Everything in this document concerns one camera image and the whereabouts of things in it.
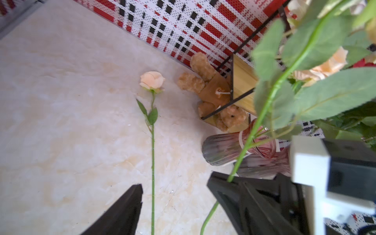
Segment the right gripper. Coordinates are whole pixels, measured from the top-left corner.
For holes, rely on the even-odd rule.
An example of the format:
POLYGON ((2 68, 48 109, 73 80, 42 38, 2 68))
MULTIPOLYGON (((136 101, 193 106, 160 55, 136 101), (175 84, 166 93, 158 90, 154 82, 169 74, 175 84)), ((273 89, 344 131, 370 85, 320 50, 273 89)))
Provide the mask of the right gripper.
POLYGON ((281 173, 274 177, 273 182, 276 183, 273 198, 282 217, 302 235, 310 235, 302 186, 281 173))

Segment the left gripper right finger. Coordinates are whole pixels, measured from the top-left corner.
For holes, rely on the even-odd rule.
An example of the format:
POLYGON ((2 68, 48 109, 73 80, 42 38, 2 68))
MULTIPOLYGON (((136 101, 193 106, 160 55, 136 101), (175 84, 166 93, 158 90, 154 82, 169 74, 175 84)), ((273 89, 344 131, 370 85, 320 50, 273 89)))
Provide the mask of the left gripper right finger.
POLYGON ((273 198, 276 183, 213 172, 207 186, 239 235, 301 235, 284 219, 273 198))

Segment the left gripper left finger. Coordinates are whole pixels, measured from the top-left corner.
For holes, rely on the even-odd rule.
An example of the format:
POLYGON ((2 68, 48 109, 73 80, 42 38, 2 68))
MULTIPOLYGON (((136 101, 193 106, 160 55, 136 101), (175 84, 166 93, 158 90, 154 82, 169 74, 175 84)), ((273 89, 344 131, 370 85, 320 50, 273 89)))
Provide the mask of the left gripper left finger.
POLYGON ((142 209, 143 187, 131 186, 84 235, 134 235, 142 209))

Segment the red gerbera flower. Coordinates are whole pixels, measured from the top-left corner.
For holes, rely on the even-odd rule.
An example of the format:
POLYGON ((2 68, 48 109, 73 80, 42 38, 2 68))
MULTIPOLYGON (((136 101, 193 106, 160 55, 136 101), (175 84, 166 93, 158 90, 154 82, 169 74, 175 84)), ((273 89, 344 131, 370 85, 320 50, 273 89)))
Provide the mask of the red gerbera flower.
POLYGON ((351 66, 351 68, 362 68, 362 67, 376 67, 376 60, 363 58, 362 60, 356 62, 355 64, 351 66))

